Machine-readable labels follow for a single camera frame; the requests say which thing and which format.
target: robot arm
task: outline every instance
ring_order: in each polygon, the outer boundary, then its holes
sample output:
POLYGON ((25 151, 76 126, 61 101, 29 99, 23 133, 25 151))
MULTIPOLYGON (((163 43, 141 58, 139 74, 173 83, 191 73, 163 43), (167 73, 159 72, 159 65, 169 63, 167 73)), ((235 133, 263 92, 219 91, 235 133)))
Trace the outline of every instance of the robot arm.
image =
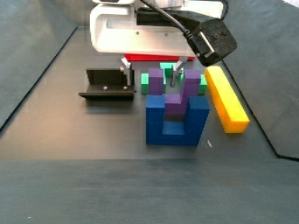
MULTIPOLYGON (((107 13, 107 10, 104 9, 107 7, 105 5, 111 5, 111 6, 115 5, 113 7, 116 10, 125 9, 128 11, 127 15, 131 13, 131 22, 129 22, 131 31, 124 30, 121 27, 119 31, 123 33, 123 35, 113 35, 112 29, 108 29, 104 25, 101 25, 100 29, 105 29, 103 33, 104 32, 107 33, 107 39, 112 40, 113 37, 116 38, 123 37, 123 41, 125 40, 124 42, 129 46, 128 48, 131 53, 156 54, 161 52, 167 54, 169 53, 168 55, 176 54, 176 56, 189 56, 189 50, 187 49, 188 47, 185 46, 184 48, 184 44, 177 37, 179 33, 175 33, 168 30, 169 37, 168 37, 168 40, 165 41, 164 34, 163 34, 164 31, 159 29, 151 30, 151 31, 147 29, 143 29, 143 32, 135 31, 135 29, 137 29, 139 27, 141 29, 141 27, 145 27, 145 26, 148 27, 160 26, 160 29, 163 26, 165 30, 171 28, 169 26, 172 26, 181 31, 181 34, 187 40, 189 49, 192 53, 195 54, 195 56, 197 57, 200 63, 205 67, 211 66, 212 64, 223 60, 238 48, 236 41, 229 33, 227 26, 224 25, 221 21, 221 19, 225 17, 228 12, 228 0, 223 0, 223 1, 225 5, 225 10, 224 10, 224 13, 221 14, 221 17, 220 18, 205 17, 203 19, 201 14, 199 14, 197 12, 184 10, 184 8, 181 7, 183 0, 155 0, 156 4, 160 7, 165 8, 164 10, 161 10, 153 3, 151 3, 147 0, 140 0, 140 1, 93 0, 93 2, 96 3, 103 3, 100 5, 101 11, 103 11, 103 17, 104 17, 104 14, 107 13), (128 8, 132 9, 132 6, 128 6, 132 3, 135 3, 133 11, 136 10, 135 25, 132 23, 133 21, 132 14, 135 13, 132 13, 132 11, 129 12, 129 9, 128 9, 128 8), (151 10, 149 9, 145 10, 144 8, 140 8, 143 4, 147 5, 151 8, 151 10)), ((93 46, 100 51, 100 48, 104 47, 104 45, 97 44, 96 42, 97 40, 101 40, 101 43, 103 43, 103 40, 105 41, 104 39, 105 36, 104 34, 99 36, 101 38, 93 37, 92 42, 95 43, 93 46)), ((109 49, 107 50, 109 50, 111 52, 115 51, 113 47, 109 47, 109 49)))

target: long yellow bar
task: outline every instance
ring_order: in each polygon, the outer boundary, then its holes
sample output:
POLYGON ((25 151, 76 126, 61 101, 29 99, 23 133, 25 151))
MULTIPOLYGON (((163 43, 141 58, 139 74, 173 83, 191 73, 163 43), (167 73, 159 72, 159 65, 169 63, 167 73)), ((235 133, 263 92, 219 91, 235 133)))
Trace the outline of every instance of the long yellow bar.
POLYGON ((207 67, 204 75, 224 131, 243 133, 250 120, 227 76, 219 66, 207 67))

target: blue block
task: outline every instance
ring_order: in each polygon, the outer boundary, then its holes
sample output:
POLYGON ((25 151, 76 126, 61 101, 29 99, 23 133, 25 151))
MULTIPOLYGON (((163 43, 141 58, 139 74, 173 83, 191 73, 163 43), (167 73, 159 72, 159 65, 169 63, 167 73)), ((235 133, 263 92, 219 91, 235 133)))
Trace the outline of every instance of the blue block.
POLYGON ((145 104, 145 143, 196 146, 209 113, 207 98, 204 96, 189 97, 184 121, 165 122, 164 97, 161 95, 148 96, 145 104))

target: gray mat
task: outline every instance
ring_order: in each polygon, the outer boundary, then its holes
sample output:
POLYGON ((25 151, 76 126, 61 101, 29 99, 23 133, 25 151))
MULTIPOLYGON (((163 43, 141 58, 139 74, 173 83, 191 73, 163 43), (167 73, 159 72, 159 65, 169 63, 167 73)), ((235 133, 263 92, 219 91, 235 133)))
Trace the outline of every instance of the gray mat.
MULTIPOLYGON (((89 85, 87 68, 117 68, 119 65, 120 55, 96 52, 89 29, 79 28, 0 133, 0 159, 205 157, 260 160, 275 157, 248 108, 244 107, 251 119, 247 131, 242 135, 227 135, 212 102, 197 147, 145 145, 140 73, 159 67, 157 61, 133 62, 136 93, 132 101, 85 101, 79 96, 89 85)), ((199 66, 195 60, 187 63, 185 69, 199 66)))
POLYGON ((299 9, 282 0, 229 1, 238 50, 224 59, 279 155, 299 158, 299 9))
POLYGON ((76 29, 48 0, 0 2, 0 129, 76 29))
POLYGON ((278 159, 1 161, 1 223, 296 224, 298 172, 278 159))

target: green block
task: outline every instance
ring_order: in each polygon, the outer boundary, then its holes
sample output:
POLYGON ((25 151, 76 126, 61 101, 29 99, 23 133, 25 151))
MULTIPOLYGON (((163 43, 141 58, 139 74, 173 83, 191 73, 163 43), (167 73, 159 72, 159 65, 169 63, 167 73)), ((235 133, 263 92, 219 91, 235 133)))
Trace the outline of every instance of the green block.
POLYGON ((141 73, 141 94, 148 94, 148 73, 141 73))
POLYGON ((199 95, 204 95, 208 87, 208 82, 205 80, 204 74, 200 75, 200 88, 199 95))
POLYGON ((175 64, 176 63, 169 63, 169 62, 161 62, 160 63, 160 68, 163 69, 164 76, 168 79, 172 77, 172 69, 173 69, 175 64))

